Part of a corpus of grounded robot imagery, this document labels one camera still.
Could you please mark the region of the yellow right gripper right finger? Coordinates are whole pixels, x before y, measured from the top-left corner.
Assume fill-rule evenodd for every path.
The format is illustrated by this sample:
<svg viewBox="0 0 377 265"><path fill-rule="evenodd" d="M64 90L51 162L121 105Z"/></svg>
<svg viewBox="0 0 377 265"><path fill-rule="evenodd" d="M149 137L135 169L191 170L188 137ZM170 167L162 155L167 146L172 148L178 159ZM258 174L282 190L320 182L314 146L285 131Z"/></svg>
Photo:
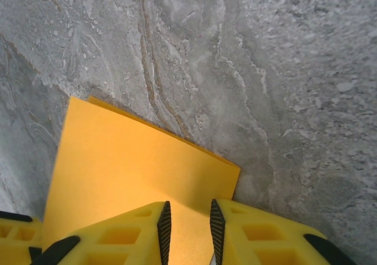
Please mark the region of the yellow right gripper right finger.
<svg viewBox="0 0 377 265"><path fill-rule="evenodd" d="M216 264L354 264L318 230L232 200L211 202Z"/></svg>

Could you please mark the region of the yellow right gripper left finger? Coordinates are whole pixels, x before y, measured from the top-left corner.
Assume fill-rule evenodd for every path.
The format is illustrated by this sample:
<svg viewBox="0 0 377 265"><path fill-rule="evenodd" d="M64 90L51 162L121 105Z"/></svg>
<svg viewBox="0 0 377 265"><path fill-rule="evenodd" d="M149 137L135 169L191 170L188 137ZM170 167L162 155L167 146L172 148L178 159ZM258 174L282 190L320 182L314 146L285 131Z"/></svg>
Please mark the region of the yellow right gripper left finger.
<svg viewBox="0 0 377 265"><path fill-rule="evenodd" d="M155 202L74 231L38 264L168 264L170 240L170 202Z"/></svg>

